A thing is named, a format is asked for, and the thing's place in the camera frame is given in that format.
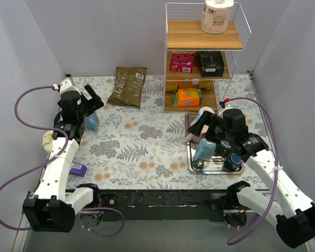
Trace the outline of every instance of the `gray wall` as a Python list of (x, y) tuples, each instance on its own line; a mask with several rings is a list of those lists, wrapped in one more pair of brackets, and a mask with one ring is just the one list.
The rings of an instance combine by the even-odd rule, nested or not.
[[(116, 66), (163, 73), (164, 4), (172, 1), (25, 1), (65, 73), (113, 75)], [(253, 70), (289, 0), (240, 2), (253, 31), (245, 52), (238, 55), (236, 71), (245, 72)]]
[(281, 163), (315, 200), (315, 0), (290, 1), (254, 71)]
[[(58, 83), (64, 74), (23, 0), (0, 0), (0, 185), (45, 159), (44, 132), (22, 126), (14, 117), (14, 103), (25, 90)], [(51, 126), (58, 93), (40, 91), (21, 102), (23, 119)], [(39, 177), (34, 172), (0, 193), (0, 217), (19, 224), (22, 203)], [(0, 225), (0, 251), (10, 251), (16, 231)]]

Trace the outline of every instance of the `table surface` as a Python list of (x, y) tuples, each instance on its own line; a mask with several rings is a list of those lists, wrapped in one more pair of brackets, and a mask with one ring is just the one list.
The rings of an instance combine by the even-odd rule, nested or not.
[[(106, 103), (113, 91), (114, 76), (74, 77), (75, 86), (83, 90), (90, 84)], [(228, 80), (215, 83), (217, 98), (222, 96)], [(67, 188), (81, 183), (95, 183), (111, 190), (200, 190), (226, 189), (244, 180), (259, 189), (266, 188), (257, 174), (245, 165), (240, 175), (196, 175), (187, 168), (184, 139), (185, 112), (163, 112), (163, 76), (151, 75), (144, 83), (141, 108), (110, 104), (97, 111), (98, 132), (86, 130), (74, 162), (88, 168), (84, 177), (69, 176)], [(235, 75), (226, 97), (254, 98), (248, 75)], [(232, 106), (246, 115), (250, 132), (268, 143), (268, 134), (259, 108), (249, 101), (233, 101)]]

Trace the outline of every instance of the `purple box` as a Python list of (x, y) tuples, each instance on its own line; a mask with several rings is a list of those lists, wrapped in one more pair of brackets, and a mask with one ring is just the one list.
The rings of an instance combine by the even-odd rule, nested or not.
[(69, 174), (74, 175), (74, 176), (84, 177), (86, 170), (87, 168), (85, 165), (72, 163)]

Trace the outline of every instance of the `shelf rack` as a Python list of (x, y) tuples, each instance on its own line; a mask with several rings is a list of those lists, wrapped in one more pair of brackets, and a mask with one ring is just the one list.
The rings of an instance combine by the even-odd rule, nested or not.
[[(232, 8), (227, 30), (223, 34), (208, 34), (202, 31), (204, 3), (166, 3), (165, 21), (165, 52), (164, 52), (164, 92), (166, 79), (232, 79), (237, 62), (236, 51), (242, 51), (251, 35), (244, 11), (240, 3)], [(169, 64), (173, 50), (190, 51), (222, 51), (225, 71), (222, 77), (201, 78), (200, 67), (196, 65), (192, 73), (169, 71)], [(203, 91), (203, 102), (197, 107), (172, 107), (172, 93), (165, 93), (165, 111), (198, 111), (201, 107), (209, 106), (217, 110), (215, 91)]]

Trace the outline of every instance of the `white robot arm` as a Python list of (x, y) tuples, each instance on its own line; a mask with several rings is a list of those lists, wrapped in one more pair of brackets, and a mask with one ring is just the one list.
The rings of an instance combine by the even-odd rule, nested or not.
[[(232, 151), (252, 168), (267, 185), (273, 188), (275, 169), (274, 156), (263, 139), (248, 132), (245, 116), (239, 109), (224, 106), (218, 115), (205, 111), (201, 118), (188, 129), (199, 136), (203, 126), (208, 130), (204, 137), (219, 144), (228, 143)], [(266, 220), (276, 227), (281, 239), (292, 248), (315, 237), (315, 203), (306, 196), (288, 177), (284, 170), (278, 171), (276, 200), (266, 216)], [(269, 205), (264, 197), (245, 181), (228, 188), (227, 198), (234, 206), (246, 206), (263, 215)]]
[(85, 89), (92, 99), (87, 100), (69, 78), (60, 83), (58, 105), (61, 111), (55, 117), (54, 128), (64, 130), (69, 141), (62, 154), (56, 156), (65, 146), (66, 139), (58, 132), (53, 133), (49, 158), (56, 156), (56, 159), (47, 165), (33, 199), (27, 198), (23, 203), (23, 212), (35, 231), (69, 232), (75, 215), (83, 207), (99, 205), (98, 187), (93, 184), (79, 185), (73, 193), (65, 195), (71, 163), (85, 130), (84, 119), (104, 105), (89, 85)]

